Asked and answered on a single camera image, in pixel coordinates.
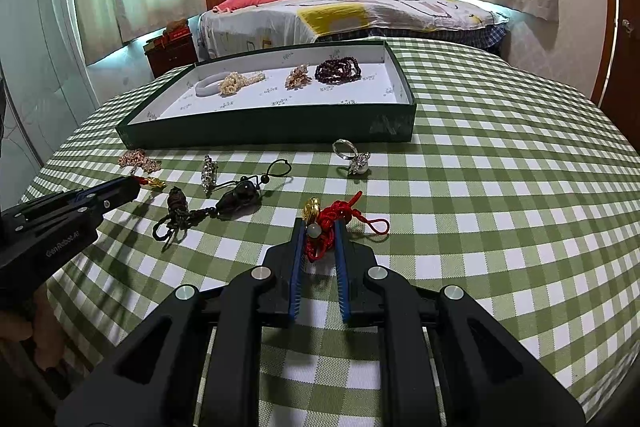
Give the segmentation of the person's left hand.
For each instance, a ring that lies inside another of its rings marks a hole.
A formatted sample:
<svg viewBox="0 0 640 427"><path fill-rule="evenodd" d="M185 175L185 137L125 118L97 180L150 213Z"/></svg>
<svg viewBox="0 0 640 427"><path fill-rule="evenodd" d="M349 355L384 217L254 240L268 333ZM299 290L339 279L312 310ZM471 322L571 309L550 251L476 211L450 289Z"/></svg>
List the person's left hand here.
<svg viewBox="0 0 640 427"><path fill-rule="evenodd" d="M52 369L64 355L64 335L49 303L47 286L42 285L27 305L28 313L1 310L1 337L11 341L32 338L35 362L40 369Z"/></svg>

